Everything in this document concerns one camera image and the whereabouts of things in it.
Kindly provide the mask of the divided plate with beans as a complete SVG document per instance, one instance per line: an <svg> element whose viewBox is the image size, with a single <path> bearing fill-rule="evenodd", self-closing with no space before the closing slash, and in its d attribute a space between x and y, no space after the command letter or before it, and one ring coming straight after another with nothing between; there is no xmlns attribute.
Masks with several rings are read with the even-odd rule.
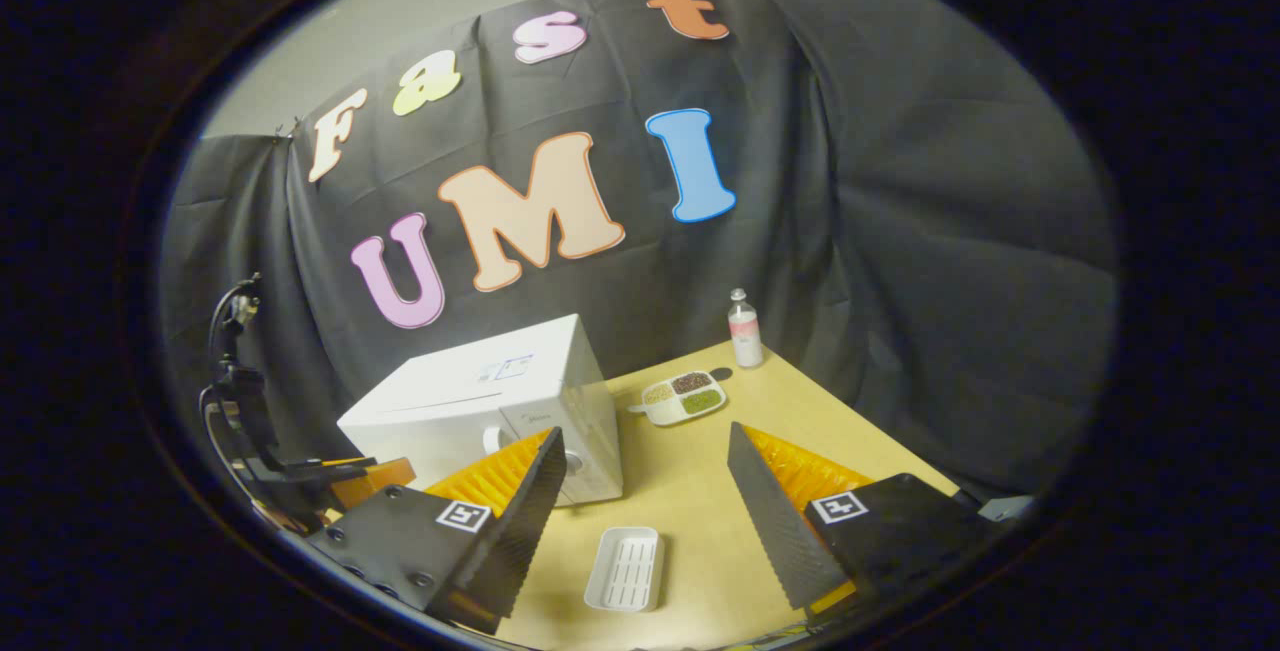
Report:
<svg viewBox="0 0 1280 651"><path fill-rule="evenodd" d="M668 427L712 414L727 402L727 393L712 373L690 370L680 376L652 382L640 391L639 404L630 405L628 411L643 414L653 426Z"/></svg>

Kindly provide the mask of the small bottle with pink label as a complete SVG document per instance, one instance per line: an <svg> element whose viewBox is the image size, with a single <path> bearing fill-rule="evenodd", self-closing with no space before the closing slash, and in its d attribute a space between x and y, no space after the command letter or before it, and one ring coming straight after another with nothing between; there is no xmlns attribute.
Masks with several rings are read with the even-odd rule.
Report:
<svg viewBox="0 0 1280 651"><path fill-rule="evenodd" d="M764 361L764 345L756 310L749 303L744 288L730 292L727 313L731 344L739 367L756 368Z"/></svg>

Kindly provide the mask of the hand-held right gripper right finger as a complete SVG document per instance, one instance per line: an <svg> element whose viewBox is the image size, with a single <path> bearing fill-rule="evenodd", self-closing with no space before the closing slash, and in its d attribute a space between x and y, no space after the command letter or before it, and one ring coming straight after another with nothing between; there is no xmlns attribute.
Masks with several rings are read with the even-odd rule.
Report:
<svg viewBox="0 0 1280 651"><path fill-rule="evenodd" d="M818 616L922 587L991 538L991 522L910 473L872 481L735 422L727 467L783 595Z"/></svg>

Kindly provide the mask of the white microwave oven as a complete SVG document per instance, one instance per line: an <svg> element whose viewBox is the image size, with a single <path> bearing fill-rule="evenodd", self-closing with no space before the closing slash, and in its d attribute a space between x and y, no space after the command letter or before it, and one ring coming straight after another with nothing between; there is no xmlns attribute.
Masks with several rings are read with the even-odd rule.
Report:
<svg viewBox="0 0 1280 651"><path fill-rule="evenodd" d="M558 427L559 505L625 491L614 402L579 315L407 359L337 426L365 457L410 460L420 483Z"/></svg>

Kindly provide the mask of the white ribbed plastic tray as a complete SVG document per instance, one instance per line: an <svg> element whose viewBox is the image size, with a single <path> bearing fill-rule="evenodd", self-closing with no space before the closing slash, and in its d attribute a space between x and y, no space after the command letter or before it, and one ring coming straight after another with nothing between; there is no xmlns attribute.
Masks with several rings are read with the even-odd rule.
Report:
<svg viewBox="0 0 1280 651"><path fill-rule="evenodd" d="M653 611L664 568L666 542L659 531L640 524L612 527L600 537L582 601L602 611Z"/></svg>

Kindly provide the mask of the black backdrop cloth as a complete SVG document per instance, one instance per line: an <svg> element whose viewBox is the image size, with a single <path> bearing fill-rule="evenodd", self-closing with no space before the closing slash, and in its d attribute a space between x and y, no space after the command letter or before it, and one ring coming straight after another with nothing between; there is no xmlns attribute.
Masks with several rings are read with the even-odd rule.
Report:
<svg viewBox="0 0 1280 651"><path fill-rule="evenodd" d="M1038 492L1105 381L1102 165L941 0L522 0L417 32L291 139L196 142L160 237L175 411L241 344L285 454L406 359L579 315L605 377L762 340L979 499Z"/></svg>

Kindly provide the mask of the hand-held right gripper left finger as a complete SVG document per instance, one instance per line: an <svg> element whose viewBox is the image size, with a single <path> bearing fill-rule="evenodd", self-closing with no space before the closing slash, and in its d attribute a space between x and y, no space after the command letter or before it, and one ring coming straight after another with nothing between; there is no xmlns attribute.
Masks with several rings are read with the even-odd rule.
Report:
<svg viewBox="0 0 1280 651"><path fill-rule="evenodd" d="M544 428L426 491L385 483L306 540L378 593L493 634L513 611L567 466L562 428Z"/></svg>

